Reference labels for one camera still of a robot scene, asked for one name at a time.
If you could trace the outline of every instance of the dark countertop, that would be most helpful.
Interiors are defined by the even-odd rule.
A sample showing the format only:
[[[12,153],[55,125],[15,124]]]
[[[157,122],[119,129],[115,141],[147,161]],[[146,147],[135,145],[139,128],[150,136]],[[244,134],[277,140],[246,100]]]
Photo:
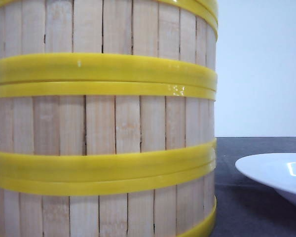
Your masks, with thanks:
[[[296,237],[296,207],[236,168],[245,156],[296,153],[296,137],[218,138],[216,226],[211,237]]]

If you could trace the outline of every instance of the yellow band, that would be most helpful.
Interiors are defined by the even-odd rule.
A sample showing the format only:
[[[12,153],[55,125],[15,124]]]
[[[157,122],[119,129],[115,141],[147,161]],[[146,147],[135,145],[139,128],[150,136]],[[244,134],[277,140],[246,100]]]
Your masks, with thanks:
[[[214,207],[211,213],[200,224],[177,237],[208,237],[215,225],[216,209],[217,200],[215,197]]]
[[[0,0],[0,7],[16,0]],[[157,0],[181,7],[202,17],[216,32],[218,29],[218,6],[216,0]]]
[[[53,196],[108,195],[158,189],[216,167],[216,140],[168,151],[38,156],[0,152],[0,187]]]
[[[215,99],[217,75],[154,57],[47,53],[0,59],[0,98],[38,95],[166,95]]]

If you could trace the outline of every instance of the white plate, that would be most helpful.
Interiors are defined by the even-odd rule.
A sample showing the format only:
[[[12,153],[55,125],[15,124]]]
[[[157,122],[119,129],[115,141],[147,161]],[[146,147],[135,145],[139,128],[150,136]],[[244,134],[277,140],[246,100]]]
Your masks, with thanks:
[[[296,153],[271,153],[243,157],[236,168],[247,177],[273,187],[296,205]]]

